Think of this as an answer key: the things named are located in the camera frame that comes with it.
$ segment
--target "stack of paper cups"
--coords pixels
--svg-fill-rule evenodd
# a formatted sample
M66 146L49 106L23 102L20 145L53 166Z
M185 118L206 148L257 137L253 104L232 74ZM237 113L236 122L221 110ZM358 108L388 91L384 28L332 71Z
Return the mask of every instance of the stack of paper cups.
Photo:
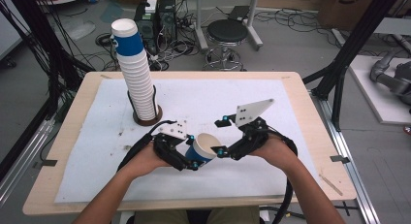
M111 24L118 64L126 81L133 117L140 125L153 125L161 119L162 111L155 99L147 57L142 38L132 19L122 18Z

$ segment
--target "blue paper cup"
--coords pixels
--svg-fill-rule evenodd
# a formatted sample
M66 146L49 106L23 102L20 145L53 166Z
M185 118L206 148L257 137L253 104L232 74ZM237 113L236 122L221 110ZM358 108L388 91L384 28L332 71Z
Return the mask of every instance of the blue paper cup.
M202 133L197 136L194 140L193 145L191 145L187 152L185 152L185 157L190 160L200 160L208 163L217 154L211 149L213 146L220 146L221 143L214 136L206 133Z
M131 57L129 60L138 61L143 53L142 37L138 32L137 24L129 18L121 18L111 24L111 33L116 44L117 54L121 56Z

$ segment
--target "hand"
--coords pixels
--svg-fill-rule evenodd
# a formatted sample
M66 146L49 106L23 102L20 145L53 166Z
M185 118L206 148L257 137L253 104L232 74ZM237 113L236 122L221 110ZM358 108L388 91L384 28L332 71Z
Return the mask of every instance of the hand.
M156 168L169 166L168 163L157 156L154 152L153 142L150 142L119 173L126 174L130 179L135 179L151 173Z
M282 171L293 167L296 160L299 160L293 151L275 135L269 135L266 143L250 155L262 157Z

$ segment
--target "wrist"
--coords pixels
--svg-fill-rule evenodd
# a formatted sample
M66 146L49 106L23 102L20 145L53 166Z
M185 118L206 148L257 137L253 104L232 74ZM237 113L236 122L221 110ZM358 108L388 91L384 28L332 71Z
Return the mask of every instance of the wrist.
M136 175L135 172L131 172L131 171L129 172L129 170L127 170L126 167L118 171L115 176L118 176L119 179L123 180L124 182L130 182L130 183L137 177L140 177L140 175Z

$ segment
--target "person's arm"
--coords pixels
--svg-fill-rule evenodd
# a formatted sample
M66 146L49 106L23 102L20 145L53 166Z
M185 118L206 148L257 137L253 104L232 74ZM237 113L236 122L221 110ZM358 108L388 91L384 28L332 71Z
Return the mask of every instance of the person's arm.
M169 165L166 162L157 157L152 144L147 145L114 175L73 223L110 223L131 182L139 176L149 174L158 167L167 166Z
M293 185L307 223L344 223L333 206L300 159L274 136L251 155L260 156L282 170Z

